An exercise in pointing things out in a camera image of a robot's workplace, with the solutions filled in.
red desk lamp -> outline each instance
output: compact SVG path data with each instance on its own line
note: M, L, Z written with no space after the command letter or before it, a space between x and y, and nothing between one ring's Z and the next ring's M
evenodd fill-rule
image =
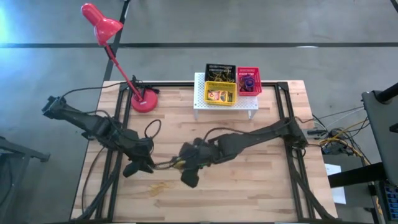
M105 51L108 54L109 59L119 69L120 73L133 91L134 96L131 98L131 106L140 113L146 113L153 110L157 104L156 93L152 90L144 89L142 94L140 94L137 88L130 82L123 69L120 67L112 48L106 43L106 41L108 41L113 35L123 28L123 24L114 19L105 17L102 12L92 3L84 4L81 7L81 13L94 26L94 35L97 38L98 44L105 46Z

red basket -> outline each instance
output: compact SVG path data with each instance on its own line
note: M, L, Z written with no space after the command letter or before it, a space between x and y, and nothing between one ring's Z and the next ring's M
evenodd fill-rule
M240 81L243 76L251 75L254 78L253 91L241 91ZM236 72L236 83L238 84L238 94L240 96L257 96L262 92L260 70L257 67L238 67Z

black basket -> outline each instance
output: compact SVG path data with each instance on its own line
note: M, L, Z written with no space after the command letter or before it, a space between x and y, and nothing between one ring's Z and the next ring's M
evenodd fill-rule
M217 77L218 74L222 75L219 76L222 81L214 79L214 77ZM206 64L205 81L236 83L235 79L236 79L235 65Z

lamp shade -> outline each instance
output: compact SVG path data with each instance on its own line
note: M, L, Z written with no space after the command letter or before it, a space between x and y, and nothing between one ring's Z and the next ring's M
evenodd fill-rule
M105 17L92 3L84 4L81 13L94 26L94 35L100 45L105 45L106 41L123 28L121 22Z

white paper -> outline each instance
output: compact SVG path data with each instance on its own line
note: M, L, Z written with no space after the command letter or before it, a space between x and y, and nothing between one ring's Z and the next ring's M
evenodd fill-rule
M328 175L337 174L341 172L341 167L338 165L325 164L326 173ZM335 203L346 204L346 195L344 193L344 187L335 187L331 189L333 195L333 201Z

